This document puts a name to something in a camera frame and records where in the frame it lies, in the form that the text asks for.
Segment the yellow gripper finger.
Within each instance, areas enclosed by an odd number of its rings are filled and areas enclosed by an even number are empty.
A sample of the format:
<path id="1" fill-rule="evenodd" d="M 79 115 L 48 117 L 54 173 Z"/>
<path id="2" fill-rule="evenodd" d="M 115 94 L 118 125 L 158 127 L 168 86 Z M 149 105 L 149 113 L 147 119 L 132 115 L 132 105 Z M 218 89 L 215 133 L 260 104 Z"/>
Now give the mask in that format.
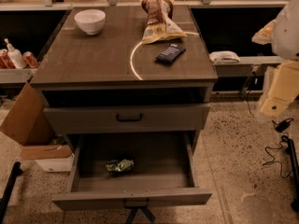
<path id="1" fill-rule="evenodd" d="M 255 109 L 258 120 L 280 116 L 296 98 L 296 84 L 285 76 L 264 76 L 263 94 Z"/>
<path id="2" fill-rule="evenodd" d="M 254 34 L 251 41 L 260 45 L 270 44 L 272 42 L 274 24 L 275 20 L 268 22 L 262 29 Z"/>

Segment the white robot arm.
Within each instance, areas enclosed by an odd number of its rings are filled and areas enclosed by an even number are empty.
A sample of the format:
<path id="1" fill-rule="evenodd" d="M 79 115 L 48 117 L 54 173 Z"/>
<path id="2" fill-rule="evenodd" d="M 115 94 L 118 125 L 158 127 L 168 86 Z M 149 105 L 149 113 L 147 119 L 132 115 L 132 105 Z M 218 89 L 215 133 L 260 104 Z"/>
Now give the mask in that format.
<path id="1" fill-rule="evenodd" d="M 272 52 L 284 60 L 267 70 L 258 103 L 261 117 L 277 117 L 299 95 L 299 0 L 290 0 L 251 40 L 270 44 Z"/>

